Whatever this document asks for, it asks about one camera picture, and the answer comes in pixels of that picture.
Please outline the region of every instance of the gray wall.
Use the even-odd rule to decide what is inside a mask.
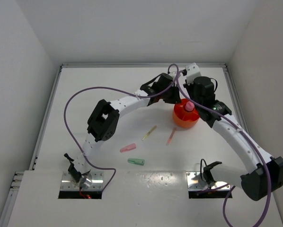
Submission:
[[[251,135],[283,157],[283,0],[263,0],[229,64]],[[283,219],[283,187],[275,192]]]
[[[65,62],[225,62],[258,0],[16,0]]]
[[[0,0],[0,214],[30,164],[56,71],[17,3]]]

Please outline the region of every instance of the pink object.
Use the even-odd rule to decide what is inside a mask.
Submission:
[[[133,149],[135,149],[135,148],[136,148],[136,144],[133,143],[133,144],[130,144],[130,145],[128,145],[128,146],[125,146],[125,147],[122,148],[120,151],[121,151],[121,153],[123,153],[123,152],[129,151],[129,150],[133,150]]]
[[[187,102],[186,105],[185,105],[185,110],[188,111],[188,112],[191,112],[193,111],[195,108],[194,104],[192,102]]]

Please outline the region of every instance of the table surface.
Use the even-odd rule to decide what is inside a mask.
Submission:
[[[223,199],[188,198],[186,171],[199,171],[201,158],[207,163],[222,161],[225,165],[244,168],[241,160],[222,137],[201,120],[189,130],[176,131],[166,146],[175,125],[173,105],[162,101],[120,119],[115,135],[94,154],[91,162],[95,165],[117,169],[101,200],[57,199],[62,172],[69,166],[63,154],[68,153],[70,157],[80,154],[62,117],[71,95],[94,86],[134,92],[166,70],[146,67],[62,69],[35,170],[24,174],[9,227],[226,226],[222,216]],[[217,99],[234,110],[223,69],[201,68],[201,73],[218,80]],[[100,99],[112,101],[123,96],[109,90],[92,90],[73,99],[67,119],[81,144],[86,137],[87,119],[96,103]],[[142,141],[154,125],[157,129]],[[131,143],[136,143],[137,149],[119,152],[121,147]],[[129,164],[129,157],[145,159],[145,165]],[[105,182],[111,174],[112,171],[105,171]],[[253,226],[262,213],[265,198],[252,201],[241,189],[235,189],[232,195],[226,208],[230,222],[234,226]],[[262,226],[282,226],[274,197]]]

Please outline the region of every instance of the orange container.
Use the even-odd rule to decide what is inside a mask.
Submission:
[[[173,109],[173,120],[182,128],[192,128],[198,121],[199,114],[194,104],[184,98],[181,103],[175,104]]]

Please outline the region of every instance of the green object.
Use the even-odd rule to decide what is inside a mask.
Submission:
[[[128,162],[140,166],[143,166],[145,164],[145,160],[139,158],[128,158]]]

